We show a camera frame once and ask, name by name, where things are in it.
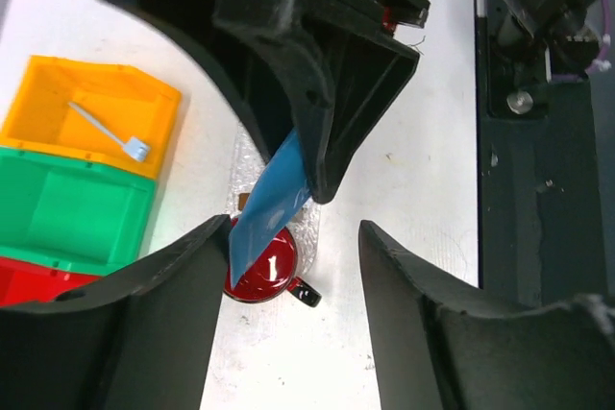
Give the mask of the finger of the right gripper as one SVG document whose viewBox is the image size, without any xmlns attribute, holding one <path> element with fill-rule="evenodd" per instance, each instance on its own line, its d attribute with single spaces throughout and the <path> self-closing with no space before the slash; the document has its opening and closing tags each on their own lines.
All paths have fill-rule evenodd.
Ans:
<svg viewBox="0 0 615 410">
<path fill-rule="evenodd" d="M 249 57 L 220 90 L 260 155 L 296 131 L 313 200 L 329 203 L 419 53 L 336 0 L 216 0 L 211 20 Z"/>
<path fill-rule="evenodd" d="M 103 0 L 158 30 L 210 77 L 269 161 L 292 129 L 273 72 L 251 48 L 213 25 L 216 0 Z"/>
</svg>

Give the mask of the red mug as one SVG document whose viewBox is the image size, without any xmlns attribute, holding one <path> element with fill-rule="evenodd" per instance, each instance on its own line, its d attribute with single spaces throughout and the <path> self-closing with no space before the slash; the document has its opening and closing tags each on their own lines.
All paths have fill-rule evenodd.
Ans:
<svg viewBox="0 0 615 410">
<path fill-rule="evenodd" d="M 235 287 L 231 286 L 230 274 L 227 274 L 224 293 L 235 301 L 255 304 L 271 301 L 287 292 L 306 306 L 315 308 L 322 296 L 300 276 L 301 268 L 299 246 L 285 227 Z"/>
</svg>

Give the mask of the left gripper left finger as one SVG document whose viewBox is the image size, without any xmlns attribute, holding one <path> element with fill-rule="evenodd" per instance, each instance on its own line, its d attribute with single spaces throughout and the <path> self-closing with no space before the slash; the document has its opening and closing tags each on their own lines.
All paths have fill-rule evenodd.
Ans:
<svg viewBox="0 0 615 410">
<path fill-rule="evenodd" d="M 196 409 L 228 271 L 230 218 L 50 302 L 1 311 L 5 409 Z"/>
</svg>

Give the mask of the blue toothbrush case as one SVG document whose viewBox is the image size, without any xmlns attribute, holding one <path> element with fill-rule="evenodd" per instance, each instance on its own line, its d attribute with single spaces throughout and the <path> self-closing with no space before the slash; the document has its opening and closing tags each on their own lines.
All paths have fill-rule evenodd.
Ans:
<svg viewBox="0 0 615 410">
<path fill-rule="evenodd" d="M 298 246 L 298 274 L 307 274 L 317 255 L 320 208 L 311 198 L 296 132 L 264 161 L 247 130 L 238 129 L 227 210 L 238 219 L 230 237 L 232 287 L 284 229 Z"/>
</svg>

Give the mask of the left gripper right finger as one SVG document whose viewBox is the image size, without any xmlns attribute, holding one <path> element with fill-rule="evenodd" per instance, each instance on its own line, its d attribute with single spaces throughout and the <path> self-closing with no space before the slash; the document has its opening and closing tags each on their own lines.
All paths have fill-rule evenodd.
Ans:
<svg viewBox="0 0 615 410">
<path fill-rule="evenodd" d="M 358 230 L 371 345 L 384 409 L 610 409 L 614 305 L 577 295 L 530 308 L 492 296 Z"/>
</svg>

